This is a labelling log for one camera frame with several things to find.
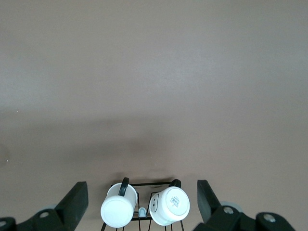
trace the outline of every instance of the mug handle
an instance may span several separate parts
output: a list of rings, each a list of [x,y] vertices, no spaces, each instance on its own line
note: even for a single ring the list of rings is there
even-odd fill
[[[181,188],[181,181],[179,179],[175,179],[169,184],[169,187],[171,187],[171,186]]]
[[[124,179],[122,181],[122,184],[121,184],[120,191],[119,191],[119,196],[124,196],[125,195],[128,183],[129,183],[129,178],[128,177],[124,177]]]

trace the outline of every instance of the bolt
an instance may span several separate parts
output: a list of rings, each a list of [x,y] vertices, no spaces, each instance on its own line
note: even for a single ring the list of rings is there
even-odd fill
[[[6,225],[6,221],[2,220],[0,221],[0,227],[5,226]]]
[[[224,207],[223,208],[223,211],[227,214],[233,214],[233,209],[231,209],[230,207]]]
[[[45,218],[49,215],[49,212],[43,212],[39,215],[39,218]]]
[[[263,217],[264,217],[265,220],[267,220],[271,223],[274,223],[276,221],[275,217],[273,217],[271,214],[268,214],[268,213],[264,214]]]

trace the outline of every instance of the gray surface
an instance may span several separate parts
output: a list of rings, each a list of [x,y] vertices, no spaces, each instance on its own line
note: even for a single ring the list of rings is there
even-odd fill
[[[0,2],[0,217],[80,180],[196,181],[308,226],[307,1]]]

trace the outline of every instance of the mug rack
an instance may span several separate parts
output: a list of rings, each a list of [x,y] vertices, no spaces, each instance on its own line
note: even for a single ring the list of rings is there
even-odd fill
[[[170,181],[170,182],[155,182],[155,183],[140,183],[140,184],[130,184],[130,185],[133,186],[133,187],[140,187],[140,186],[141,186],[141,187],[147,187],[147,186],[149,187],[149,186],[164,186],[164,185],[170,185],[170,184],[171,184],[171,181]],[[138,222],[139,231],[141,231],[141,222],[146,222],[146,221],[149,221],[148,231],[150,231],[150,229],[151,229],[151,223],[152,223],[152,220],[153,220],[153,219],[152,219],[152,217],[151,217],[151,215],[150,215],[150,213],[149,213],[150,200],[151,200],[152,196],[153,196],[154,194],[158,193],[158,192],[160,192],[160,191],[152,192],[152,193],[150,194],[150,199],[149,199],[149,202],[148,202],[148,206],[147,206],[147,208],[146,208],[146,215],[147,215],[147,217],[145,217],[145,218],[140,218],[140,217],[134,216],[134,217],[131,219],[131,221],[137,221],[137,222]],[[140,209],[140,200],[139,200],[139,193],[138,193],[138,191],[137,191],[137,196],[138,196],[138,201],[137,201],[137,205],[135,206],[134,215],[136,215],[136,214],[138,215],[139,209]],[[169,225],[169,226],[164,226],[164,227],[165,227],[165,231],[167,231],[167,229],[173,231],[173,229],[174,229],[174,224],[176,224],[176,223],[180,223],[181,230],[184,231],[184,226],[183,226],[182,220],[177,221],[177,222],[175,222],[175,223],[173,223],[173,224],[171,224],[171,225]],[[109,227],[109,226],[107,226],[107,224],[104,222],[101,231],[105,231],[106,227]],[[115,229],[115,231],[118,231],[118,230],[124,231],[125,226],[122,227],[122,228],[111,228],[111,229],[113,229],[113,230]]]

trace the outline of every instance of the white mug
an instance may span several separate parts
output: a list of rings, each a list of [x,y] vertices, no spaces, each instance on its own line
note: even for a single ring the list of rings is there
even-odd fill
[[[137,203],[137,192],[128,184],[129,178],[125,177],[122,183],[113,185],[101,207],[103,221],[113,228],[126,226],[134,215]]]
[[[170,186],[156,193],[150,200],[150,214],[159,225],[167,226],[187,217],[190,203],[186,193],[180,188],[180,181],[174,180]]]

